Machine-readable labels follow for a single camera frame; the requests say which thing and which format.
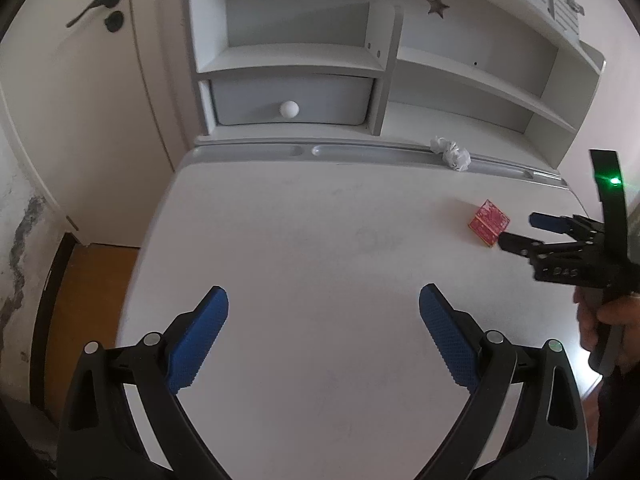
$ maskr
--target crumpled plastic wrapper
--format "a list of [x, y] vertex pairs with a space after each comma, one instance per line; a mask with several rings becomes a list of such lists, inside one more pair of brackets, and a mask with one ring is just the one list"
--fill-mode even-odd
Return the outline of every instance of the crumpled plastic wrapper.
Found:
[[431, 139], [431, 151], [442, 153], [444, 160], [452, 170], [465, 171], [471, 163], [471, 155], [464, 148], [460, 148], [453, 140], [443, 137]]

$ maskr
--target white tabletop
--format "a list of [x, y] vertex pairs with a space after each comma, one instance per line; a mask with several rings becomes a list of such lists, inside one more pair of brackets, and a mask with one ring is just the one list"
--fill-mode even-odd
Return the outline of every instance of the white tabletop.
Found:
[[[578, 345], [571, 288], [535, 282], [525, 259], [467, 227], [485, 199], [512, 232], [546, 241], [564, 238], [529, 227], [529, 213], [582, 212], [565, 189], [443, 168], [188, 166], [138, 261], [118, 344], [164, 330], [222, 286], [228, 319], [178, 397], [231, 477], [414, 478], [468, 397], [420, 320], [423, 285], [513, 343], [562, 341], [581, 392], [597, 377]], [[165, 463], [132, 403], [151, 458]]]

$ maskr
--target blue textured pad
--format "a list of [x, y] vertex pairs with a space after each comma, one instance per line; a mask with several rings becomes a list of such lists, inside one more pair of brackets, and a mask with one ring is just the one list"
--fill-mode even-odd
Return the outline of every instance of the blue textured pad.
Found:
[[226, 292], [219, 288], [207, 304], [199, 305], [197, 316], [184, 332], [169, 356], [166, 384], [172, 394], [191, 386], [226, 321], [229, 303]]
[[443, 304], [429, 286], [420, 291], [419, 303], [420, 316], [453, 380], [472, 394], [480, 383], [476, 369], [478, 356], [451, 317], [452, 308]]
[[529, 215], [529, 225], [536, 229], [559, 233], [561, 235], [569, 232], [569, 224], [566, 222], [566, 219], [542, 213], [531, 213]]

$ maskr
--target red box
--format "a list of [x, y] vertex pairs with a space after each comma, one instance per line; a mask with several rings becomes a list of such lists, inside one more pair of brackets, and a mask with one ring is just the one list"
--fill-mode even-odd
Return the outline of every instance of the red box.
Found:
[[469, 227], [485, 244], [493, 247], [498, 241], [498, 235], [507, 228], [509, 222], [509, 217], [487, 200], [476, 211]]

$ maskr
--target white round knob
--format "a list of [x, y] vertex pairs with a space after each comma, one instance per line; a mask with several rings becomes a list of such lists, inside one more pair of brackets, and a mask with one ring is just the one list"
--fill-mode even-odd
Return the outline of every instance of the white round knob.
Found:
[[280, 105], [280, 115], [285, 119], [293, 119], [300, 113], [300, 107], [295, 101], [284, 101]]

